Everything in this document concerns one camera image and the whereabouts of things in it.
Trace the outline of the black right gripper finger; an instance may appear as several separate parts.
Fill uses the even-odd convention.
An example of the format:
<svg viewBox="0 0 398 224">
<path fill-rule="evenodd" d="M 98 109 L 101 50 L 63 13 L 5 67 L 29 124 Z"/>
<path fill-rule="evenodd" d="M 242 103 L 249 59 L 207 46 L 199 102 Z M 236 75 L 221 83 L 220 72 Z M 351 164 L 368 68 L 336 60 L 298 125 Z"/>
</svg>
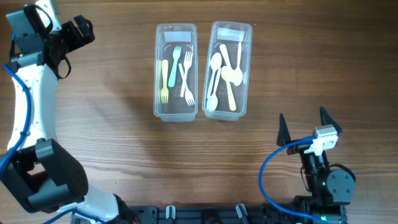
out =
<svg viewBox="0 0 398 224">
<path fill-rule="evenodd" d="M 284 146 L 288 143 L 290 143 L 291 137 L 290 137 L 290 133 L 289 133 L 289 129 L 287 127 L 287 123 L 285 121 L 284 115 L 281 113 L 279 115 L 279 131 L 278 131 L 278 135 L 277 135 L 277 142 L 276 144 L 278 146 Z"/>
<path fill-rule="evenodd" d="M 323 106 L 320 107 L 320 119 L 322 126 L 330 124 L 336 129 L 337 134 L 341 134 L 343 132 L 341 126 L 328 114 L 327 110 Z"/>
</svg>

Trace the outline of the white plastic fork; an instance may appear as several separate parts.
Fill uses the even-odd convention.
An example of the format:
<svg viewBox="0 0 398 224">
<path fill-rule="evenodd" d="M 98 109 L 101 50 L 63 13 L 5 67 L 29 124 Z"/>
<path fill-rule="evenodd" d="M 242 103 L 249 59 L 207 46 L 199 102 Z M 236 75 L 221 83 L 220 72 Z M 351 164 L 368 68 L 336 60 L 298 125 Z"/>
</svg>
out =
<svg viewBox="0 0 398 224">
<path fill-rule="evenodd" d="M 179 66 L 179 69 L 180 69 L 181 77 L 186 80 L 186 75 L 184 74 L 182 64 L 180 63 L 178 66 Z M 184 88 L 185 88 L 185 94 L 184 94 L 185 101 L 187 102 L 188 106 L 193 106 L 195 104 L 195 100 L 194 100 L 193 94 L 189 90 L 187 84 L 184 84 Z"/>
<path fill-rule="evenodd" d="M 181 93 L 180 93 L 181 97 L 184 97 L 185 89 L 187 87 L 187 73 L 188 73 L 189 68 L 192 66 L 192 57 L 193 57 L 192 51 L 187 51 L 185 53 L 185 58 L 183 61 L 183 69 L 184 69 L 183 82 L 182 82 L 182 88 L 181 88 Z"/>
</svg>

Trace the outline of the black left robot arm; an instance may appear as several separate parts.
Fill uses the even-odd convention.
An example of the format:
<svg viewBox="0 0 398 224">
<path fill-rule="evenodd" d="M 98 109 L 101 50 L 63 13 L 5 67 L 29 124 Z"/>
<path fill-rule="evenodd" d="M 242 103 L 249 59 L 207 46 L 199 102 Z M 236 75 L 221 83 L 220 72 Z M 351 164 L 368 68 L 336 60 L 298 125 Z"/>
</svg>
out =
<svg viewBox="0 0 398 224">
<path fill-rule="evenodd" d="M 30 213 L 65 215 L 73 223 L 175 223 L 172 205 L 129 207 L 115 194 L 91 186 L 83 166 L 57 141 L 55 92 L 58 65 L 95 36 L 83 16 L 62 25 L 35 6 L 7 15 L 14 31 L 5 71 L 16 89 L 14 130 L 1 156 L 1 182 Z"/>
</svg>

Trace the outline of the yellow plastic fork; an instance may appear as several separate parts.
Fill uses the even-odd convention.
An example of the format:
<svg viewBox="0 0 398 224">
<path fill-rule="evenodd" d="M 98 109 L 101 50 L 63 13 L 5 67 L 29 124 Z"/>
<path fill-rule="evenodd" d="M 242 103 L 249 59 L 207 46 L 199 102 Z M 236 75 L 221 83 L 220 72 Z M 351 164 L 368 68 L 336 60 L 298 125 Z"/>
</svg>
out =
<svg viewBox="0 0 398 224">
<path fill-rule="evenodd" d="M 168 98 L 169 98 L 169 89 L 167 87 L 168 68 L 169 68 L 169 62 L 167 60 L 163 60 L 162 61 L 162 89 L 160 91 L 161 100 L 162 100 L 163 104 L 168 103 Z"/>
</svg>

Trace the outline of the white plastic spoon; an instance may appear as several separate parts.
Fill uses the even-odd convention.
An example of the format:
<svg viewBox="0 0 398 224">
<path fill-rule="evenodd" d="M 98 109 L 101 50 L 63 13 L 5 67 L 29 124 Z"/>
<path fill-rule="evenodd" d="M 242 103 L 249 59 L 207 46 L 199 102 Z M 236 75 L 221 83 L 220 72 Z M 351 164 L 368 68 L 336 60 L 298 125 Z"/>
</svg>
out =
<svg viewBox="0 0 398 224">
<path fill-rule="evenodd" d="M 212 75 L 210 78 L 210 83 L 209 83 L 209 87 L 208 87 L 208 91 L 207 91 L 207 98 L 209 98 L 211 95 L 211 92 L 213 89 L 213 84 L 214 84 L 214 79 L 215 79 L 215 73 L 221 67 L 221 63 L 222 63 L 221 54 L 217 52 L 212 56 L 212 58 L 210 60 L 210 67 L 212 70 Z"/>
<path fill-rule="evenodd" d="M 214 111 L 218 105 L 218 98 L 216 96 L 216 90 L 217 90 L 218 83 L 220 80 L 220 75 L 221 75 L 221 68 L 219 68 L 217 71 L 216 80 L 215 80 L 214 87 L 213 87 L 213 92 L 210 95 L 210 97 L 207 99 L 207 102 L 206 102 L 206 108 L 210 111 Z"/>
<path fill-rule="evenodd" d="M 240 68 L 240 63 L 241 63 L 241 53 L 242 53 L 242 43 L 240 42 L 238 44 L 238 52 L 237 52 L 237 65 L 236 65 L 236 69 L 234 70 L 234 85 L 235 86 L 239 86 L 242 81 L 243 81 L 243 72 Z"/>
<path fill-rule="evenodd" d="M 220 45 L 220 52 L 221 52 L 221 55 L 222 55 L 223 59 L 225 60 L 226 66 L 229 67 L 229 69 L 231 70 L 230 71 L 230 75 L 229 75 L 229 77 L 230 77 L 229 80 L 233 83 L 234 82 L 234 76 L 235 76 L 235 74 L 234 74 L 234 70 L 235 69 L 232 69 L 231 63 L 229 61 L 228 49 L 227 49 L 225 44 L 221 44 Z"/>
</svg>

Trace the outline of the light blue plastic fork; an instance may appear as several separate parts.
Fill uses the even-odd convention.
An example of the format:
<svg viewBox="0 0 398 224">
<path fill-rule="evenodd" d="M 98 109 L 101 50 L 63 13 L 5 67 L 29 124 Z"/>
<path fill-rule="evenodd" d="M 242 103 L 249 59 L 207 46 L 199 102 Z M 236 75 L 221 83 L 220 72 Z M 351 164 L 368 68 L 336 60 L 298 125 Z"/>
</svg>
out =
<svg viewBox="0 0 398 224">
<path fill-rule="evenodd" d="M 173 88 L 175 86 L 175 82 L 176 82 L 176 75 L 177 75 L 177 63 L 178 60 L 180 58 L 181 55 L 181 46 L 176 46 L 174 48 L 172 57 L 173 57 L 173 64 L 172 64 L 172 69 L 171 69 L 171 73 L 170 73 L 170 77 L 169 77 L 169 81 L 168 81 L 168 86 Z"/>
</svg>

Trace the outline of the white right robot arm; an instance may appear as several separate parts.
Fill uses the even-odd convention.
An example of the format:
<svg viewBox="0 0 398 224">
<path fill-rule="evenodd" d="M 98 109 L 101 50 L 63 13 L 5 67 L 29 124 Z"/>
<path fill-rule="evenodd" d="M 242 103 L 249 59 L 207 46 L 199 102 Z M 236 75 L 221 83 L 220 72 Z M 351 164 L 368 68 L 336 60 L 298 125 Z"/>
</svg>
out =
<svg viewBox="0 0 398 224">
<path fill-rule="evenodd" d="M 296 219 L 302 223 L 347 223 L 345 206 L 351 203 L 356 177 L 347 167 L 328 162 L 326 152 L 337 145 L 342 128 L 324 107 L 320 107 L 320 120 L 321 125 L 313 130 L 314 140 L 298 143 L 287 150 L 288 155 L 300 155 L 300 173 L 310 193 L 294 197 L 292 209 L 316 218 Z"/>
</svg>

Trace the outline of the yellow plastic spoon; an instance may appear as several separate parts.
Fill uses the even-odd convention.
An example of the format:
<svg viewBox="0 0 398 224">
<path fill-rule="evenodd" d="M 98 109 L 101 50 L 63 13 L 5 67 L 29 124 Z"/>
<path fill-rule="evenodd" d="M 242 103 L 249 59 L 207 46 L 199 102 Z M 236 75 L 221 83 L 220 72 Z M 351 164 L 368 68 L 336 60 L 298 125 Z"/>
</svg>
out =
<svg viewBox="0 0 398 224">
<path fill-rule="evenodd" d="M 221 69 L 221 77 L 222 79 L 226 82 L 226 89 L 227 89 L 227 95 L 228 95 L 228 104 L 229 104 L 229 109 L 231 111 L 236 110 L 236 102 L 234 99 L 232 87 L 231 87 L 231 82 L 229 80 L 229 75 L 230 75 L 230 69 L 227 66 L 222 67 Z"/>
</svg>

